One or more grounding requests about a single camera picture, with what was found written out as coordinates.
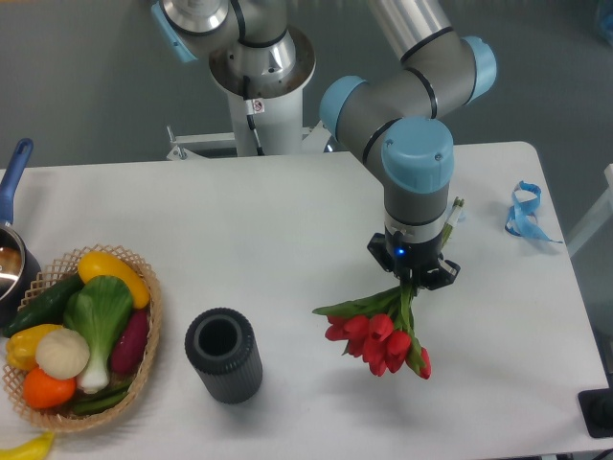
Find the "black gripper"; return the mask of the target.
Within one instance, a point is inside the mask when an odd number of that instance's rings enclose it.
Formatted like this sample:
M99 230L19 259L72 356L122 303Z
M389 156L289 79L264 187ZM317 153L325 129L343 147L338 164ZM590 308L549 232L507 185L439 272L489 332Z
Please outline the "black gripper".
M436 290L452 285L460 272L460 266L446 260L442 253L442 236L433 240L410 243L399 232L385 231L371 237L367 249L379 265L393 273L402 283L410 282L413 288Z

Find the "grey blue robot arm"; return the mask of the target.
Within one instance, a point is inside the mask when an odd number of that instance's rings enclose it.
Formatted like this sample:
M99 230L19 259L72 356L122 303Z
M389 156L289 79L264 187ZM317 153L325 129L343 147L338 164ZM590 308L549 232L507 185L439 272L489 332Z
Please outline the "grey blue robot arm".
M384 230L371 254L401 282L444 288L459 267L442 253L454 170L442 118L490 90L495 56L482 39L457 35L436 1L373 1L370 9L400 70L377 84L335 81L319 117L383 187ZM156 1L151 12L181 60L208 62L227 96L238 155L299 151L315 55L288 23L285 2Z

